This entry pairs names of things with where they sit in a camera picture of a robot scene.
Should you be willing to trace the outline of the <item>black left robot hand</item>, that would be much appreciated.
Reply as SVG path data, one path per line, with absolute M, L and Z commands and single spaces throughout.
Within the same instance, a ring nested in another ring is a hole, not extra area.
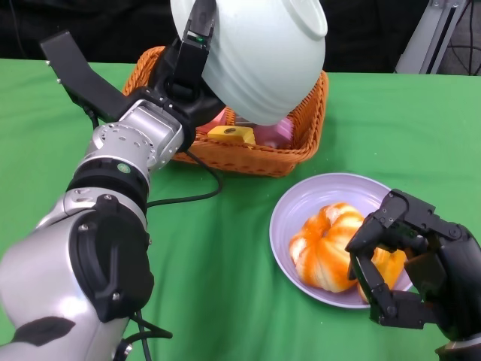
M 216 16 L 214 0 L 194 2 L 183 34 L 159 55 L 148 84 L 129 95 L 131 101 L 145 99 L 158 105 L 181 124 L 180 152 L 191 147 L 199 126 L 209 123 L 225 108 L 202 79 Z

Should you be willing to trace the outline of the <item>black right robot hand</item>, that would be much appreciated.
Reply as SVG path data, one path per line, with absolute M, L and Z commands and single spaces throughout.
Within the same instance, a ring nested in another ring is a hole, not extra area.
M 374 265 L 375 250 L 402 251 L 416 293 L 395 291 Z M 480 245 L 463 225 L 441 219 L 435 207 L 391 190 L 368 215 L 346 251 L 356 278 L 382 325 L 422 329 L 435 323 L 450 341 L 480 333 Z

